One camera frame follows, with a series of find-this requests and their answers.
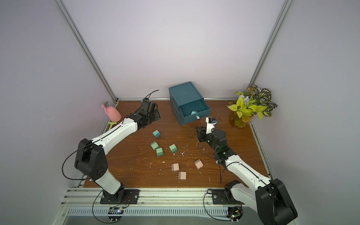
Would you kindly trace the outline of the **teal top drawer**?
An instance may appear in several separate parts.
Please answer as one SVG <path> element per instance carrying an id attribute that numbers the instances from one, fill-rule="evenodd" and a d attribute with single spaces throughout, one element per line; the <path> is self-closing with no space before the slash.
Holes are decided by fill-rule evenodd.
<path id="1" fill-rule="evenodd" d="M 211 109 L 203 99 L 200 99 L 181 105 L 179 111 L 179 124 L 184 125 L 196 121 L 197 116 L 200 118 L 208 117 L 210 115 Z"/>

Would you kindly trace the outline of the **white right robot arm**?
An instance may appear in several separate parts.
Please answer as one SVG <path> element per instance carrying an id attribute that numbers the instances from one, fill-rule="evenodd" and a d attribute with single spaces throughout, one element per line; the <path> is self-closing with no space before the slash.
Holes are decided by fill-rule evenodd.
<path id="1" fill-rule="evenodd" d="M 225 186 L 229 202 L 241 202 L 250 207 L 264 225 L 287 225 L 298 217 L 285 184 L 262 175 L 245 163 L 227 144 L 225 131 L 207 132 L 205 127 L 197 127 L 196 132 L 199 142 L 207 143 L 214 150 L 215 162 L 238 177 Z"/>

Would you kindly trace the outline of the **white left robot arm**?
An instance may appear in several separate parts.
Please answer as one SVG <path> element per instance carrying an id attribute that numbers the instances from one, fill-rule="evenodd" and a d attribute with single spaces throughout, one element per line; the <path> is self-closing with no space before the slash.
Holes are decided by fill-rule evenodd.
<path id="1" fill-rule="evenodd" d="M 98 184 L 105 197 L 120 202 L 125 196 L 124 185 L 109 171 L 106 155 L 127 136 L 159 119 L 157 103 L 144 98 L 141 106 L 118 125 L 94 139 L 83 139 L 79 143 L 75 168 Z"/>

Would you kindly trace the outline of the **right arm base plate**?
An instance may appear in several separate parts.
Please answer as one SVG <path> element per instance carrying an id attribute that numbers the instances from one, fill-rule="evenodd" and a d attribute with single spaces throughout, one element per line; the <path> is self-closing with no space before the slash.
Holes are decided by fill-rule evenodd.
<path id="1" fill-rule="evenodd" d="M 242 202 L 235 200 L 230 196 L 229 192 L 225 189 L 208 189 L 208 193 L 211 194 L 212 203 L 218 204 L 230 204 L 230 205 L 241 205 Z"/>

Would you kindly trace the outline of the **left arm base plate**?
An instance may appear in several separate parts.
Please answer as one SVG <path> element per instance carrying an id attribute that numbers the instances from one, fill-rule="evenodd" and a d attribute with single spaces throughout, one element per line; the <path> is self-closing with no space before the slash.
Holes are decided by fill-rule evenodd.
<path id="1" fill-rule="evenodd" d="M 120 188 L 113 195 L 102 190 L 100 204 L 137 204 L 139 195 L 139 189 Z"/>

